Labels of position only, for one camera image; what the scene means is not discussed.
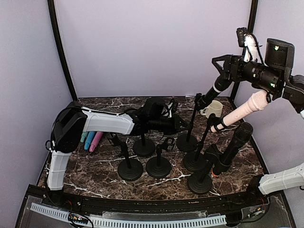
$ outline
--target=round black base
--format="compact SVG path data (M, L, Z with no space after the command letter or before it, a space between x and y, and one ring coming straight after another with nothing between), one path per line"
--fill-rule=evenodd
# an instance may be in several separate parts
M187 153L182 160L185 168L191 172L202 171L207 164L207 161L203 158L203 155L201 153L199 153L199 158L195 161L195 154L196 152Z
M192 152L195 151L198 146L198 140L191 135L189 141L186 141L187 134L182 134L176 139L176 146L180 151Z
M155 144L150 139L145 139L145 145L143 146L142 140L137 140L133 145L133 151L140 157L149 157L155 151Z
M123 160L118 165L118 175L125 181L135 181L143 174L143 165L139 160L130 158L132 168L128 168L127 162Z
M161 165L156 165L157 157L150 158L146 164L147 173L156 178L165 178L171 172L171 163L168 159L161 157Z
M212 180L209 175L206 175L205 180L200 183L199 179L201 172L195 172L188 178L188 188L191 192L197 195L207 193L212 187Z

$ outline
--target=black metal stand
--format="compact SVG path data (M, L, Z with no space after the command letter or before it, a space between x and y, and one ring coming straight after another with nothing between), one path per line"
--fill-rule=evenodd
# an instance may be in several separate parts
M142 134L141 139L134 143L133 151L140 157L149 157L155 151L155 144L152 140L146 139L144 134Z
M165 178L171 172L171 163L162 157L162 150L170 151L174 147L174 138L167 138L163 144L156 146L157 156L148 160L146 164L147 173L154 178Z
M207 162L202 172L195 172L188 178L188 188L197 195L205 194L212 188L212 180L208 175L213 166L212 162Z
M196 152L187 153L182 160L185 168L191 172L202 171L207 164L207 161L203 158L203 154L200 152L204 147L205 139L215 118L215 114L213 113L209 116L205 132L202 136L201 141L198 142L198 148Z
M143 174L143 165L140 161L129 158L128 146L126 142L122 142L118 139L117 135L111 133L111 138L108 139L113 146L120 146L120 156L124 157L124 160L118 165L118 175L125 181L135 181Z
M194 105L191 121L189 123L189 130L188 130L187 134L180 135L176 140L176 146L180 151L192 152L192 151L195 151L195 149L198 146L198 140L191 133L192 133L192 129L193 129L195 114L196 114L196 111L197 111L197 108L199 105L198 101L200 98L201 98L201 94L196 94L195 100L194 100L195 105Z

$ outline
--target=robotic arm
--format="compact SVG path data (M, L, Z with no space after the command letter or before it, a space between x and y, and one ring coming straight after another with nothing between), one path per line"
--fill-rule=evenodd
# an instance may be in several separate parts
M246 28L237 29L238 44L245 48L243 56L224 55L212 59L212 64L219 71L213 87L199 101L199 110L207 107L232 82L248 81L254 88L263 89L272 95L272 100L279 97L290 101L295 110L304 118L304 76L291 76L294 64L295 47L277 39L267 39L264 65L257 39L248 34Z
M82 132L99 131L142 135L157 130L165 135L187 130L188 124L175 112L178 103L172 99L169 105L161 98L146 100L139 109L128 109L123 113L107 113L82 107L71 102L62 110L51 132L50 151L52 159L48 169L47 185L50 190L61 190L67 163L81 139Z

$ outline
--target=white mug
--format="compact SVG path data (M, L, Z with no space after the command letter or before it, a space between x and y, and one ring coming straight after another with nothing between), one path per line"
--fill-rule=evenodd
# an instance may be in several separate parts
M216 117L220 117L222 115L223 104L219 101L212 101L206 108L200 111L201 115L205 115L207 118L214 113Z

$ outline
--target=marble tabletop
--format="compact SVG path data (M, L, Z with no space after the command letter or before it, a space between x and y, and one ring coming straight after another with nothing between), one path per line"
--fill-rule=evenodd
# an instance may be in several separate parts
M119 113L130 107L141 107L146 99L146 97L83 98L79 102L92 109ZM169 101L171 97L164 97L164 99ZM176 97L176 100L179 102L177 114L187 122L190 121L194 107L193 98ZM233 110L227 98L219 97L217 100L224 105L222 116ZM202 137L206 122L206 117L200 114L196 115L192 134L198 140ZM204 149L215 143L223 152L230 142L233 130L239 124L240 122L237 122L221 133L209 133L205 140ZM71 155L64 178L65 192L119 200L185 200L245 191L252 177L263 173L252 145L247 143L239 151L227 172L222 173L218 178L212 177L213 187L209 193L195 195L187 188L187 178L191 172L183 167L184 152L179 151L176 146L171 152L163 151L162 155L170 161L172 170L169 176L157 180L150 177L145 171L145 165L150 157L140 158L133 153L133 143L139 137L120 134L118 136L127 142L130 157L138 159L143 164L144 172L141 178L127 182L118 176L117 167L123 160L123 158L118 157L120 148L112 147L104 136L93 153L85 151L83 143L80 143ZM162 143L164 140L162 133L155 131L151 131L146 136L155 144ZM44 177L45 171L41 174L39 186L43 186Z

